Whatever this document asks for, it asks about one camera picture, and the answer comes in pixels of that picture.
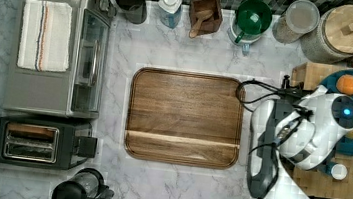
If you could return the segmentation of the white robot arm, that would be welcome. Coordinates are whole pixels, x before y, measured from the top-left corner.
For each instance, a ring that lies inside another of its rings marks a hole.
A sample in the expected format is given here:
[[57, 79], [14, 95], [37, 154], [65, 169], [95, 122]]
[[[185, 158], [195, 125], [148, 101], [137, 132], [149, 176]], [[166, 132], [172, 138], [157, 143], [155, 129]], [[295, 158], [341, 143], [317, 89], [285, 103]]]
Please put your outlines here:
[[255, 199], [310, 199], [287, 173], [282, 158], [316, 169], [353, 130], [353, 99], [318, 86], [291, 103], [262, 102], [251, 115], [247, 185]]

